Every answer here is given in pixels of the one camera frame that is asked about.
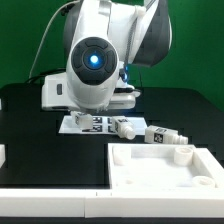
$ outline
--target paper sheet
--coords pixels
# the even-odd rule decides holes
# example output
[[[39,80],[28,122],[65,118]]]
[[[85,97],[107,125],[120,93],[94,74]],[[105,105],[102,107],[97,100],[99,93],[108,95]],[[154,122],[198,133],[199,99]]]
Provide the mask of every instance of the paper sheet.
[[[147,128],[143,117],[128,117],[128,120],[134,125],[136,135],[145,135]],[[93,116],[93,129],[82,130],[78,127],[71,116],[64,116],[59,134],[110,134],[115,135],[111,130],[111,117]]]

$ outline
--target green wall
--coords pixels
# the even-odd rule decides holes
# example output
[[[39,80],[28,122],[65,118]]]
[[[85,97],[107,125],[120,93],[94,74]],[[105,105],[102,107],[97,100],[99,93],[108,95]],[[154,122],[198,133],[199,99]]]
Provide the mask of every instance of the green wall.
[[[44,29],[66,0],[0,0],[0,86],[24,82]],[[141,4],[141,0],[116,2]],[[173,42],[169,55],[153,68],[130,66],[136,86],[198,90],[224,111],[224,1],[169,0]],[[64,67],[57,17],[34,72]]]

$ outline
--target black table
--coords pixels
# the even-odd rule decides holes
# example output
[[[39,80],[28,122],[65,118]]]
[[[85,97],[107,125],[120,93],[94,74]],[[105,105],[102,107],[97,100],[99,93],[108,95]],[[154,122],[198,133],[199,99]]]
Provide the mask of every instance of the black table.
[[[189,143],[208,148],[224,165],[224,113],[198,92],[144,88],[131,110],[98,115],[144,117],[147,125],[176,129]],[[11,84],[0,90],[0,144],[6,162],[0,169],[2,188],[108,189],[107,143],[144,143],[110,135],[58,134],[67,112],[41,110],[41,86]],[[53,219],[0,218],[0,223],[223,223],[216,219]]]

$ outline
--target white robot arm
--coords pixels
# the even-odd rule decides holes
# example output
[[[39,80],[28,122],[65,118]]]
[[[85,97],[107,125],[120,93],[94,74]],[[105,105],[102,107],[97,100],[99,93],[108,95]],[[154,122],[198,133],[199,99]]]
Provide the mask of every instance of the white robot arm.
[[[65,24],[66,72],[45,78],[42,108],[133,108],[139,93],[125,80],[127,64],[157,64],[167,55],[171,39],[167,0],[146,0],[142,7],[80,1]]]

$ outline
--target white tray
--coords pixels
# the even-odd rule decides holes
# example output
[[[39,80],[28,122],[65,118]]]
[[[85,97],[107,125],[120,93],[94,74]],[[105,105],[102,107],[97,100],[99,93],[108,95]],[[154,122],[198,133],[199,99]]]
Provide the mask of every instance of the white tray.
[[[182,167],[173,162],[174,145],[130,144],[121,166],[115,146],[127,144],[108,144],[111,189],[0,189],[0,216],[224,218],[224,171],[207,149],[190,146],[193,163]],[[198,175],[215,187],[193,187]]]

